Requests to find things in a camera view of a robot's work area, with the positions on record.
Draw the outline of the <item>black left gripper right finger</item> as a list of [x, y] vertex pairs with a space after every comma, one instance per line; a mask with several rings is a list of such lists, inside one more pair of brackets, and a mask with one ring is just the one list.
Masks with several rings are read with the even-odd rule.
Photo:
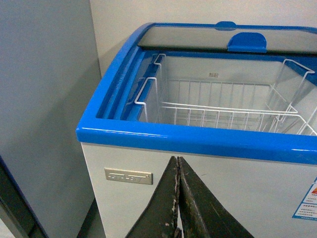
[[183, 157], [180, 170], [179, 208], [186, 238], [252, 238], [208, 189]]

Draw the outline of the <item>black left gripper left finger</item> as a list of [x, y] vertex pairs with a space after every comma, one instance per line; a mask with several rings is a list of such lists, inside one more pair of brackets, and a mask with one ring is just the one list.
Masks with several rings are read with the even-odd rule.
[[136, 223], [126, 235], [128, 238], [178, 238], [178, 204], [180, 168], [172, 156], [155, 191]]

